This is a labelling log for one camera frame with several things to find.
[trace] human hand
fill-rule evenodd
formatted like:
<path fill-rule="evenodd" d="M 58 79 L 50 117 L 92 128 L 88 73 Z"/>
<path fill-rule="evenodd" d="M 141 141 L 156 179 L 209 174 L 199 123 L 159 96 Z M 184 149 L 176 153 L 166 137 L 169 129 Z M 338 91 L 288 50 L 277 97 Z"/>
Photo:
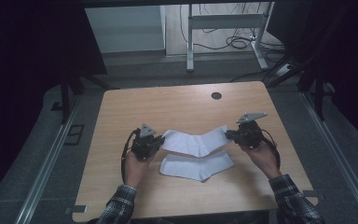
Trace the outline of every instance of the human hand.
<path fill-rule="evenodd" d="M 242 151 L 249 155 L 252 162 L 267 176 L 268 179 L 282 175 L 278 168 L 275 155 L 269 148 L 269 145 L 264 141 L 261 141 L 259 147 L 249 148 L 245 145 L 240 145 L 240 147 Z"/>
<path fill-rule="evenodd" d="M 126 155 L 124 183 L 137 189 L 139 183 L 141 183 L 146 175 L 149 164 L 153 159 L 154 155 L 144 161 L 140 161 L 132 151 L 129 151 Z"/>

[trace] black panel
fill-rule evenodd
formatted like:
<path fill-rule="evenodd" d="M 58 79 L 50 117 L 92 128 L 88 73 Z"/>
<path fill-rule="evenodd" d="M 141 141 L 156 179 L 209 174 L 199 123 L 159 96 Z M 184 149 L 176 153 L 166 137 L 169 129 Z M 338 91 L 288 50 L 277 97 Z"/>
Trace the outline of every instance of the black panel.
<path fill-rule="evenodd" d="M 324 61 L 326 80 L 336 89 L 334 103 L 358 129 L 358 2 L 338 27 Z"/>
<path fill-rule="evenodd" d="M 311 1 L 276 2 L 269 17 L 267 31 L 291 48 L 303 39 Z"/>
<path fill-rule="evenodd" d="M 0 181 L 63 74 L 106 74 L 84 8 L 0 1 Z"/>

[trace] gray floor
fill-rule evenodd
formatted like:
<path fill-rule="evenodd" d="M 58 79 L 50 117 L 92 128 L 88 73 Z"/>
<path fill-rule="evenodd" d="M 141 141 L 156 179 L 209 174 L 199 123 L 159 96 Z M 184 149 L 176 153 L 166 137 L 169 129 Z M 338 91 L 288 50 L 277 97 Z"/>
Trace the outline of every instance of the gray floor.
<path fill-rule="evenodd" d="M 105 55 L 109 75 L 96 77 L 122 89 L 221 83 L 238 76 L 243 78 L 237 81 L 252 81 L 261 80 L 264 76 L 246 76 L 260 72 L 253 54 L 198 56 L 193 73 L 186 72 L 185 57 L 127 54 L 119 57 L 122 61 L 115 61 L 115 57 L 117 55 Z M 268 89 L 268 92 L 312 186 L 323 195 L 318 208 L 327 223 L 358 223 L 358 202 L 296 91 L 297 80 L 298 77 L 293 77 L 276 88 Z M 62 148 L 31 223 L 73 223 L 70 209 L 76 201 L 104 93 L 104 90 L 88 80 L 82 81 L 86 91 L 80 96 L 79 110 L 73 122 L 85 126 L 80 144 Z M 38 122 L 21 154 L 0 184 L 0 223 L 15 221 L 28 190 L 34 183 L 40 165 L 61 126 L 61 112 L 50 111 L 54 102 L 59 101 L 59 87 L 46 93 Z M 324 114 L 326 124 L 358 176 L 358 132 L 328 98 L 324 102 Z"/>

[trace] black curtain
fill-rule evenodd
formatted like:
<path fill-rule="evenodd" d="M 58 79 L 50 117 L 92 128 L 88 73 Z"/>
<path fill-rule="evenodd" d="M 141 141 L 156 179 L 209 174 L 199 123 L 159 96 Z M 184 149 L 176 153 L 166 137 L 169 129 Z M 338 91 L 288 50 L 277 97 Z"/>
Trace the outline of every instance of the black curtain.
<path fill-rule="evenodd" d="M 333 102 L 358 130 L 358 1 L 352 3 L 327 47 L 324 72 L 336 89 Z"/>
<path fill-rule="evenodd" d="M 0 1 L 0 181 L 62 76 L 106 74 L 81 5 Z"/>

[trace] table top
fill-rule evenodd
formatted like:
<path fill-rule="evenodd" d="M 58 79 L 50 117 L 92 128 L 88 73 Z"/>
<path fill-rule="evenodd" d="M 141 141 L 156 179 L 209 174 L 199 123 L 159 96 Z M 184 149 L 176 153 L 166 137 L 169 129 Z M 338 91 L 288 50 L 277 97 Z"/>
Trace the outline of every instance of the table top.
<path fill-rule="evenodd" d="M 220 92 L 222 98 L 212 98 Z M 130 135 L 143 123 L 157 131 L 204 134 L 222 125 L 236 130 L 236 120 L 247 113 L 268 115 L 257 123 L 278 144 L 283 174 L 300 190 L 313 190 L 279 115 L 262 82 L 206 84 L 107 91 L 94 130 L 76 205 L 74 221 L 98 217 L 122 184 L 120 157 Z M 227 150 L 234 166 L 205 182 L 166 176 L 159 172 L 168 151 L 161 149 L 138 188 L 134 218 L 171 217 L 277 208 L 268 179 L 233 142 Z"/>

